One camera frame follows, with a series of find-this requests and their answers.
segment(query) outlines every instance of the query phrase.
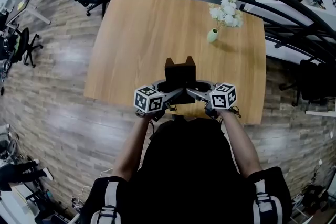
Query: backpack strap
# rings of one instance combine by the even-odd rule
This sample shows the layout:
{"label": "backpack strap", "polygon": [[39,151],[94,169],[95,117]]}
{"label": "backpack strap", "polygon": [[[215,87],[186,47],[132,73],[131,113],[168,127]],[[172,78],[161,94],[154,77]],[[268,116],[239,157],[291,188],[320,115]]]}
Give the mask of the backpack strap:
{"label": "backpack strap", "polygon": [[265,190],[265,180],[255,182],[256,199],[253,202],[254,224],[282,224],[282,206],[279,199]]}
{"label": "backpack strap", "polygon": [[109,182],[105,190],[105,206],[92,215],[91,224],[121,224],[117,212],[117,186],[118,182]]}

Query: white strap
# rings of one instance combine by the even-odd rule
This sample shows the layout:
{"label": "white strap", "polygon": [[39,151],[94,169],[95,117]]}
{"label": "white strap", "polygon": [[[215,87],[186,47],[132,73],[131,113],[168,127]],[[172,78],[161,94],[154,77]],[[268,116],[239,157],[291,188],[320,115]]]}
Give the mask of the white strap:
{"label": "white strap", "polygon": [[105,206],[92,215],[91,224],[121,224],[119,213],[114,213],[117,206],[117,186],[118,182],[109,182],[105,190]]}
{"label": "white strap", "polygon": [[255,182],[254,185],[256,186],[257,193],[265,193],[265,180],[260,180]]}
{"label": "white strap", "polygon": [[260,224],[259,206],[257,205],[256,201],[253,201],[253,221],[254,224]]}
{"label": "white strap", "polygon": [[278,214],[278,224],[282,224],[282,206],[281,202],[277,197],[271,196],[271,200],[277,205],[277,214]]}

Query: wooden table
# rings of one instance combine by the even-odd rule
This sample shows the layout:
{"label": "wooden table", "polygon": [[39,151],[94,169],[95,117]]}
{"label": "wooden table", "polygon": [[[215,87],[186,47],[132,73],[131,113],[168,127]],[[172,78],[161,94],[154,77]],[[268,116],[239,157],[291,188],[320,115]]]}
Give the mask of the wooden table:
{"label": "wooden table", "polygon": [[[84,95],[133,106],[134,90],[165,79],[167,57],[184,63],[192,56],[196,78],[237,88],[241,122],[260,124],[266,83],[263,21],[244,14],[241,28],[224,27],[218,40],[207,2],[197,0],[111,0],[100,26]],[[207,117],[203,102],[177,106],[177,113]]]}

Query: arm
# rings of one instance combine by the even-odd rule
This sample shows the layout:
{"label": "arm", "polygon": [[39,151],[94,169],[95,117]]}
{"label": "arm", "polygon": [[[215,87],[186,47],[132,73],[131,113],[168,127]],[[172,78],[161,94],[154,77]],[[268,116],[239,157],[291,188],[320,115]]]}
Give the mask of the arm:
{"label": "arm", "polygon": [[137,119],[130,136],[126,139],[121,152],[115,160],[112,176],[119,176],[129,181],[138,170],[150,119],[150,115]]}
{"label": "arm", "polygon": [[9,183],[9,185],[13,189],[16,186],[22,185],[22,183]]}
{"label": "arm", "polygon": [[261,171],[261,165],[256,149],[251,139],[245,133],[235,114],[229,111],[221,111],[227,134],[229,136],[233,154],[240,173],[248,177],[254,172]]}

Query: green vase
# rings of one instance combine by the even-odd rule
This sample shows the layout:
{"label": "green vase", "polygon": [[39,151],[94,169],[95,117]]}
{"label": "green vase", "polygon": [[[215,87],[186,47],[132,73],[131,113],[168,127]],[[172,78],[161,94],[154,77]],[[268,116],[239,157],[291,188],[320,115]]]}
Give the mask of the green vase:
{"label": "green vase", "polygon": [[207,35],[206,40],[211,43],[214,42],[218,37],[218,30],[216,28],[213,28],[210,30],[210,32]]}

